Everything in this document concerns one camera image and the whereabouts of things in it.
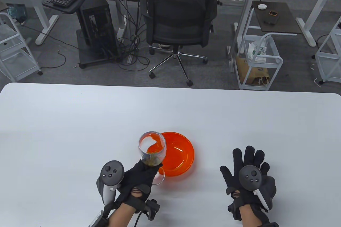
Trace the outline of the person's left hand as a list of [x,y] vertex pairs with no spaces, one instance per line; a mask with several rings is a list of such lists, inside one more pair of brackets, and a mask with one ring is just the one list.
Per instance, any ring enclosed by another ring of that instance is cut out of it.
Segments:
[[157,166],[148,166],[142,160],[139,160],[130,170],[124,173],[118,189],[120,194],[115,203],[117,205],[127,203],[131,197],[145,203],[151,193],[153,180],[162,166],[162,163]]

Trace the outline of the person's right hand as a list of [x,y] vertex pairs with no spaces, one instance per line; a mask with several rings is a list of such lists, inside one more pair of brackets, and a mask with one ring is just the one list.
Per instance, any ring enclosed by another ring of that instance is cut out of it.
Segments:
[[270,166],[264,161],[263,150],[247,146],[244,155],[239,148],[232,154],[234,174],[226,166],[221,166],[220,172],[227,185],[226,193],[237,200],[235,207],[250,204],[265,211],[272,209],[277,188],[275,179],[268,175]]

